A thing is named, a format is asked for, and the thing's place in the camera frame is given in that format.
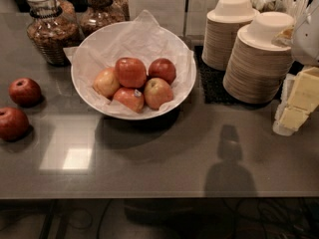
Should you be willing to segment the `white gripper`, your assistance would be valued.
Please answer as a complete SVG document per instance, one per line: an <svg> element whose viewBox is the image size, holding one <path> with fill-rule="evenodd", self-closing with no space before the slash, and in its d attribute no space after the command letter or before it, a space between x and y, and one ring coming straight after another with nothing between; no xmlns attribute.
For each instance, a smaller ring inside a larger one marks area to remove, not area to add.
<svg viewBox="0 0 319 239"><path fill-rule="evenodd" d="M315 66L296 76L288 74L283 81L272 129L279 135L290 136L319 106L319 0L312 0L296 22L278 33L271 43L290 48L294 61Z"/></svg>

